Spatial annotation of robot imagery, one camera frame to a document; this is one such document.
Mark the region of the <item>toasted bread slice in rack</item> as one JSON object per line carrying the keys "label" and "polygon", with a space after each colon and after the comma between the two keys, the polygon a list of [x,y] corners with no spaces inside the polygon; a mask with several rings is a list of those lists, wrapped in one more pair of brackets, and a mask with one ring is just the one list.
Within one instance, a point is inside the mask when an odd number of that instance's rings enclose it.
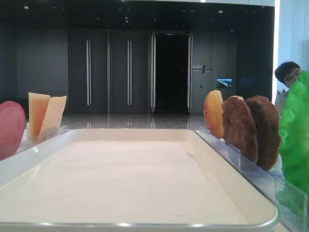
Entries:
{"label": "toasted bread slice in rack", "polygon": [[211,134],[219,139],[223,137],[223,118],[222,118],[223,98],[219,90],[213,90],[208,93],[204,101],[204,119],[206,127]]}

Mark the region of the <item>brown meat patty front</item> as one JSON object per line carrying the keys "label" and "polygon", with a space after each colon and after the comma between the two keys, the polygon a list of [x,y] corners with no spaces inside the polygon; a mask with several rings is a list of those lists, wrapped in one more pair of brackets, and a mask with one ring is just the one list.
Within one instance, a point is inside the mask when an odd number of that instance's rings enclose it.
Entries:
{"label": "brown meat patty front", "polygon": [[233,145],[253,163],[258,160],[256,126],[246,102],[239,97],[229,97],[222,103],[223,139]]}

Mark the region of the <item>brown meat patty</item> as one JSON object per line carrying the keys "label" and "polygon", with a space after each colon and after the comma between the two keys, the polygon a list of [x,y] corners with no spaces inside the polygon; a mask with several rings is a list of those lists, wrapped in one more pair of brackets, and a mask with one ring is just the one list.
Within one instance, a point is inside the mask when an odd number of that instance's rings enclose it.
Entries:
{"label": "brown meat patty", "polygon": [[268,171],[273,168],[279,157],[281,137],[279,136],[280,114],[277,107],[264,96],[253,96],[246,101],[255,126],[258,142],[257,165]]}
{"label": "brown meat patty", "polygon": [[253,163],[258,160],[256,126],[246,102],[239,97],[229,97],[222,103],[223,139],[233,145]]}

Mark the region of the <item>pale yellow cheese slice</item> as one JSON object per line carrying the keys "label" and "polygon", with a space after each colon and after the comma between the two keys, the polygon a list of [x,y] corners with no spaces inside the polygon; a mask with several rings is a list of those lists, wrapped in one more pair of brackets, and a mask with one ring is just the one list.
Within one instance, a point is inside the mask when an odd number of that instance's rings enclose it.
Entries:
{"label": "pale yellow cheese slice", "polygon": [[67,96],[52,97],[48,103],[47,110],[42,122],[40,133],[47,133],[51,129],[59,128],[66,106]]}

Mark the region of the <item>brown meat patty rear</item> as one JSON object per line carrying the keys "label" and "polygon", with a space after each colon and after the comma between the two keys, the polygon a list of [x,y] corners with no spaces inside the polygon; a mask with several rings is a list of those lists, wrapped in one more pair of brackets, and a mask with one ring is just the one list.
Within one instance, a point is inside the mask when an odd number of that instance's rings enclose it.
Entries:
{"label": "brown meat patty rear", "polygon": [[264,96],[253,96],[246,101],[255,126],[258,142],[257,165],[268,171],[273,168],[279,157],[281,137],[279,136],[280,114],[277,107]]}

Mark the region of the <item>orange cheese slice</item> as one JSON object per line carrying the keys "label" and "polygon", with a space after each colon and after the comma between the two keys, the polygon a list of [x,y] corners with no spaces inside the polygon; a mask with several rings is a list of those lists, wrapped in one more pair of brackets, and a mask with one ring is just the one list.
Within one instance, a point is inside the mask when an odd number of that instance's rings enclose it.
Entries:
{"label": "orange cheese slice", "polygon": [[40,134],[42,122],[51,99],[50,95],[28,93],[29,107],[29,137],[34,138]]}

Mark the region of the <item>green lettuce leaf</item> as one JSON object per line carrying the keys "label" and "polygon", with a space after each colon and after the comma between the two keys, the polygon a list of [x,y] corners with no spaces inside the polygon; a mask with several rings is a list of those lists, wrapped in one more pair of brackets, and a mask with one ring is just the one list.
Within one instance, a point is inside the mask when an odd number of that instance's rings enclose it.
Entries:
{"label": "green lettuce leaf", "polygon": [[309,194],[309,72],[289,89],[279,121],[279,148],[285,180]]}

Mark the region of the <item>dark double door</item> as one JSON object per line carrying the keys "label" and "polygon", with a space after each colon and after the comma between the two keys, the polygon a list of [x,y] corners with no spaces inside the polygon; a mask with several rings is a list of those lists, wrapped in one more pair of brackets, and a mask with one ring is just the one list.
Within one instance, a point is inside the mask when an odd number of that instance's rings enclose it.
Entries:
{"label": "dark double door", "polygon": [[70,112],[107,113],[107,32],[71,30]]}
{"label": "dark double door", "polygon": [[111,112],[148,113],[148,33],[111,32]]}

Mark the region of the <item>dark double door left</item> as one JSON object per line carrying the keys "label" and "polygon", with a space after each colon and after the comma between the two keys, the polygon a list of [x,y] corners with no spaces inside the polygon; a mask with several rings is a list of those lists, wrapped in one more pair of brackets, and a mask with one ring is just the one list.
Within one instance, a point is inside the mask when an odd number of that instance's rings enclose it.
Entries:
{"label": "dark double door left", "polygon": [[107,113],[107,32],[71,30],[70,112]]}

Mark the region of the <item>white rectangular tray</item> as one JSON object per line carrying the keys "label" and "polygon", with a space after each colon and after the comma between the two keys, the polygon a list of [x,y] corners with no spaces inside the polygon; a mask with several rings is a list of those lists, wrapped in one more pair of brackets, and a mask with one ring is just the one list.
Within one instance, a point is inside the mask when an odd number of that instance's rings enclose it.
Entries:
{"label": "white rectangular tray", "polygon": [[69,130],[0,163],[3,232],[269,232],[279,217],[191,130]]}

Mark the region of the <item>clear acrylic left rack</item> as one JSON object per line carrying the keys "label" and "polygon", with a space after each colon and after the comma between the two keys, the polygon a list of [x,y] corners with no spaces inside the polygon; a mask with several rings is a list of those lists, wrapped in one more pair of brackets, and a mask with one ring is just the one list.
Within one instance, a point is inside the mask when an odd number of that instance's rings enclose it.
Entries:
{"label": "clear acrylic left rack", "polygon": [[27,150],[31,147],[37,146],[45,141],[48,141],[54,137],[57,137],[63,133],[65,133],[66,131],[68,131],[69,129],[67,128],[67,126],[62,126],[60,128],[53,128],[50,129],[49,131],[47,131],[44,134],[38,135],[34,138],[31,139],[26,139],[26,140],[22,140],[19,144],[19,147],[17,148],[16,154]]}

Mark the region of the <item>clear acrylic rack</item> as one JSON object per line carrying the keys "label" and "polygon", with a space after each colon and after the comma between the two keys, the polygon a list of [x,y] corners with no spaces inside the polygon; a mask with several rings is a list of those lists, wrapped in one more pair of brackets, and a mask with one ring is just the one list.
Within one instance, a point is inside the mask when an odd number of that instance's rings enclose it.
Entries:
{"label": "clear acrylic rack", "polygon": [[200,127],[197,134],[222,158],[269,198],[281,213],[280,223],[289,232],[309,230],[309,197],[289,183],[279,171],[265,171],[241,155],[240,151]]}
{"label": "clear acrylic rack", "polygon": [[48,141],[54,137],[57,137],[63,133],[65,133],[66,131],[68,131],[69,129],[67,128],[67,126],[62,126],[60,128],[53,128],[50,129],[49,131],[47,131],[44,134],[38,135],[34,138],[31,139],[26,139],[26,140],[22,140],[19,144],[19,147],[17,148],[16,154],[27,150],[31,147],[37,146],[45,141]]}

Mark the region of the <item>person with glasses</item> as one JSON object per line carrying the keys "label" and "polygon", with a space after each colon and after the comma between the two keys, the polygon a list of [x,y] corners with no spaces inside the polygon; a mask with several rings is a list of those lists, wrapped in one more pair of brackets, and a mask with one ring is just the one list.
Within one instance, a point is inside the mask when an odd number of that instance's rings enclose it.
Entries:
{"label": "person with glasses", "polygon": [[[278,81],[280,81],[282,84],[284,84],[287,88],[290,89],[290,87],[298,79],[301,72],[302,72],[302,70],[297,63],[295,63],[293,61],[288,61],[288,62],[282,63],[275,70],[275,76],[276,76]],[[275,105],[278,108],[280,115],[282,115],[288,93],[289,93],[289,91],[286,91],[286,92],[280,93],[276,97]]]}

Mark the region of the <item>clear acrylic right rack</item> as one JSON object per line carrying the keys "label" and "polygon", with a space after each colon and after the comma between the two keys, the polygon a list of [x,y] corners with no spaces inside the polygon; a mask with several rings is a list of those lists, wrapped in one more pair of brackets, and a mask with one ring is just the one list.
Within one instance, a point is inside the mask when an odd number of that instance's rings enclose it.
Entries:
{"label": "clear acrylic right rack", "polygon": [[309,197],[289,183],[279,171],[265,171],[241,155],[240,151],[200,127],[197,134],[222,158],[269,198],[281,213],[280,223],[289,232],[309,230]]}

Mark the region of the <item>small wall screen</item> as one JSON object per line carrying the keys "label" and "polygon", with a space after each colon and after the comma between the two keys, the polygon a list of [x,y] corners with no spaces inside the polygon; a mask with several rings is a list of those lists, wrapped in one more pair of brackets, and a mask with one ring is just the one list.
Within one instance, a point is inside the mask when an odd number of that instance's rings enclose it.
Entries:
{"label": "small wall screen", "polygon": [[217,88],[232,88],[233,79],[232,78],[217,78],[216,87]]}

